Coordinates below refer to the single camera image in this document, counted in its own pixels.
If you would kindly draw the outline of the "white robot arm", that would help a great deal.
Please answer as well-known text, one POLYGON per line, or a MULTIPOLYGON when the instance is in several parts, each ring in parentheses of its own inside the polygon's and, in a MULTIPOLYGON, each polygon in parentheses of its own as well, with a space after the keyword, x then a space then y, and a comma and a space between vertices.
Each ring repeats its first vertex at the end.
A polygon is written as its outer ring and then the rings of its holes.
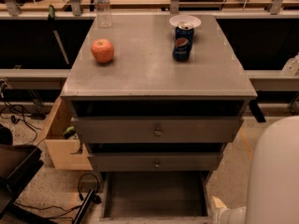
POLYGON ((259 138, 247 204, 218 208, 212 224, 299 224, 299 117, 280 119, 259 138))

